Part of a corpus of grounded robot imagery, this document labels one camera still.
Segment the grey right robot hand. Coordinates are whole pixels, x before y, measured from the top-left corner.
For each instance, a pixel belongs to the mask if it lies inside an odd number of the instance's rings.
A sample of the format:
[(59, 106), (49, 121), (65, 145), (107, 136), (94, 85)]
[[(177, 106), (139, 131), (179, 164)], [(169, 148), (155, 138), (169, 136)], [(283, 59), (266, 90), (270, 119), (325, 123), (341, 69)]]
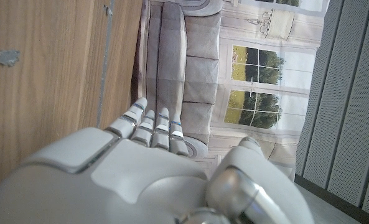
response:
[(180, 119), (138, 99), (106, 129), (35, 152), (0, 184), (0, 223), (312, 223), (294, 182), (243, 138), (211, 177)]

